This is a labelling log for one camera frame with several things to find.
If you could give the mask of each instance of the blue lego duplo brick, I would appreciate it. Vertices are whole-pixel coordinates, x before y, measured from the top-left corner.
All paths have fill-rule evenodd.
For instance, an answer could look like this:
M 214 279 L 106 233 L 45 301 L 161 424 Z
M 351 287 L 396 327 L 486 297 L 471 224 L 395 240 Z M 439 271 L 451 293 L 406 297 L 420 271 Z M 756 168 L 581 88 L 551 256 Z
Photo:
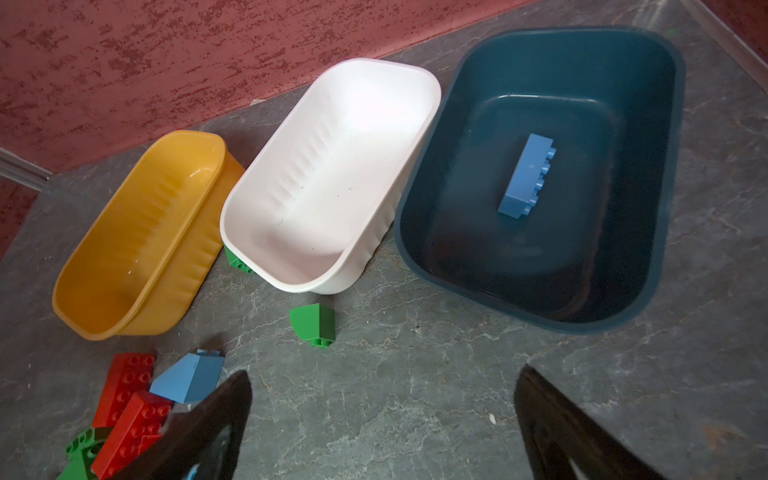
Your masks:
M 556 149 L 551 138 L 530 134 L 515 172 L 504 192 L 498 212 L 512 218 L 531 213 L 538 201 L 538 192 L 544 186 L 544 175 L 549 172 L 549 161 Z
M 224 357 L 211 350 L 188 353 L 158 376 L 150 393 L 178 403 L 201 402 L 216 389 Z

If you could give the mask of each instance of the green lego duplo brick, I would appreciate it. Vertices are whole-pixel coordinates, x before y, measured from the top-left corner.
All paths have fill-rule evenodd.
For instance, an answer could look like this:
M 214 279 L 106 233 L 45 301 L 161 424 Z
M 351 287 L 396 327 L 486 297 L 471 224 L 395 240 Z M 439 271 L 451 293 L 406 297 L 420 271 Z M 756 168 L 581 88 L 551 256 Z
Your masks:
M 255 273 L 249 266 L 243 263 L 241 259 L 237 258 L 237 255 L 232 253 L 232 250 L 228 249 L 226 245 L 224 245 L 224 253 L 227 255 L 227 262 L 229 262 L 231 266 L 234 266 L 245 273 Z
M 98 480 L 96 474 L 91 470 L 91 465 L 93 465 L 103 444 L 104 441 L 101 441 L 75 451 L 69 458 L 67 468 L 56 477 L 56 480 Z
M 336 340 L 333 309 L 315 303 L 292 309 L 288 316 L 296 335 L 310 345 L 324 349 Z
M 109 436 L 109 432 L 111 431 L 112 427 L 100 427 L 97 429 L 90 427 L 89 429 L 78 433 L 77 436 L 75 436 L 74 439 L 69 442 L 69 445 L 67 445 L 67 456 L 70 460 L 72 460 L 78 452 L 89 449 L 90 447 L 99 443 L 106 442 L 107 437 Z

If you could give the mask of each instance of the dark teal plastic tub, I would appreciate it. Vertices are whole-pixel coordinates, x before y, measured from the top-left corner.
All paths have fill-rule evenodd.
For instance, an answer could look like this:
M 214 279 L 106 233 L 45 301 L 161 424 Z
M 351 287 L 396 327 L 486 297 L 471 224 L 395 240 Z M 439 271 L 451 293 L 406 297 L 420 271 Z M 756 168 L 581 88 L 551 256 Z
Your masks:
M 647 31 L 510 31 L 462 60 L 397 210 L 418 275 L 535 325 L 636 316 L 661 273 L 685 67 Z M 557 154 L 536 207 L 496 211 L 531 133 Z

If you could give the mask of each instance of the red lego duplo brick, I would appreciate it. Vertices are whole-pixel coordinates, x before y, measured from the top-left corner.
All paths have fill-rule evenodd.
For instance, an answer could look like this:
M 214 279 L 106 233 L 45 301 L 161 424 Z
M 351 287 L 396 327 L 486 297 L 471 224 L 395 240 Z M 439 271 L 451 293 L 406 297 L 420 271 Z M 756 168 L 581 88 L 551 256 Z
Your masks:
M 96 476 L 100 480 L 111 477 L 157 441 L 152 437 L 160 431 L 173 404 L 153 393 L 134 393 L 91 466 Z M 142 441 L 151 443 L 141 449 Z
M 148 448 L 150 448 L 157 440 L 160 440 L 159 433 L 153 434 L 153 435 L 144 435 L 141 437 L 141 440 L 139 441 L 139 455 L 146 452 Z
M 131 395 L 149 389 L 153 367 L 154 356 L 148 353 L 118 353 L 114 356 L 94 417 L 95 428 L 117 425 Z

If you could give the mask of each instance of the plastic tub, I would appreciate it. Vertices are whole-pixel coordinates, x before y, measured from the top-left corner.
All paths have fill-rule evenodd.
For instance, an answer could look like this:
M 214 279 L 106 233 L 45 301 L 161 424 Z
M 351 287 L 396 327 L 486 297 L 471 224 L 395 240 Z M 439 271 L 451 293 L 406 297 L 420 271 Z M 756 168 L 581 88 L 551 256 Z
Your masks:
M 320 75 L 232 190 L 225 245 L 287 292 L 338 293 L 395 217 L 440 103 L 422 68 L 358 58 Z
M 89 340 L 176 325 L 221 249 L 221 208 L 242 174 L 217 135 L 155 142 L 64 265 L 56 314 Z
M 627 28 L 510 31 L 462 60 L 399 205 L 418 275 L 570 333 L 637 315 L 661 272 L 684 63 Z M 498 213 L 531 133 L 557 154 L 536 208 Z

